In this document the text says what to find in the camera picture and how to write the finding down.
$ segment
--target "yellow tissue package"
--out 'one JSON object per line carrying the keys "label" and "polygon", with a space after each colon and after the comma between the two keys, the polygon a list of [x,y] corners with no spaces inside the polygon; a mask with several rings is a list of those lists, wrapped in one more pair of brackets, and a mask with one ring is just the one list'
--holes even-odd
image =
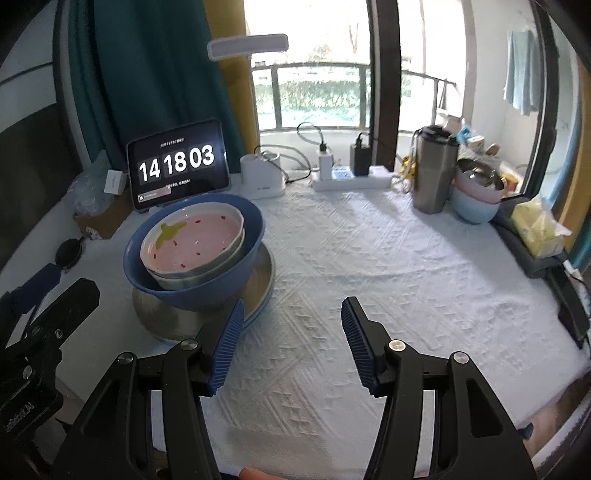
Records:
{"label": "yellow tissue package", "polygon": [[516,205],[511,221],[534,258],[558,255],[564,249],[564,238],[572,234],[554,219],[552,210],[539,195]]}

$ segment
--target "finger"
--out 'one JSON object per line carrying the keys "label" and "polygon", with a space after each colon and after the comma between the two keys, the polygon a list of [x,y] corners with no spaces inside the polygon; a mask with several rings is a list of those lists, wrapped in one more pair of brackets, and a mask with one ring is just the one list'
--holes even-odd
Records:
{"label": "finger", "polygon": [[284,480],[278,476],[267,475],[254,468],[246,467],[240,472],[240,480]]}

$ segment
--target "white charger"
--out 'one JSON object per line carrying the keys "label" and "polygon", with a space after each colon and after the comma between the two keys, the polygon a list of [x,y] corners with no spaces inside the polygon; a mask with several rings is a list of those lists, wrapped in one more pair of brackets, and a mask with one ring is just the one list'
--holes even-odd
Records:
{"label": "white charger", "polygon": [[335,164],[335,156],[326,150],[318,151],[318,177],[320,180],[332,180],[332,167]]}

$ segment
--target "table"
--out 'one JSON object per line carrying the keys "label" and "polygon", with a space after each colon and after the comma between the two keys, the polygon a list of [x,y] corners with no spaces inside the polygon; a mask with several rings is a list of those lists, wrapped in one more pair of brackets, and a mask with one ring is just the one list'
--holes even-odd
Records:
{"label": "table", "polygon": [[[361,478],[384,399],[361,386],[340,324],[357,296],[369,318],[421,353],[467,352],[516,426],[588,369],[542,280],[521,272],[490,225],[445,210],[425,215],[393,191],[316,193],[305,183],[257,200],[277,262],[272,298],[241,336],[226,384],[203,410],[221,471],[246,465],[297,478]],[[168,349],[140,325],[122,268],[133,213],[109,241],[88,242],[52,294],[77,277],[98,309],[63,345],[59,379],[86,400],[123,351]],[[155,445],[162,443],[155,408]],[[433,396],[426,394],[418,471],[428,469]]]}

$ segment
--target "stainless steel bowl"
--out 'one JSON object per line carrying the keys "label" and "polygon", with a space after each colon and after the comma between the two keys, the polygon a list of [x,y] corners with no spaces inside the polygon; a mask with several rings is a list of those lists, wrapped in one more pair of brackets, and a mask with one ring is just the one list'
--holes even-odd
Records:
{"label": "stainless steel bowl", "polygon": [[463,177],[477,184],[479,187],[496,191],[505,190],[505,184],[503,184],[501,178],[487,164],[478,160],[463,158],[458,160],[457,166],[462,172]]}

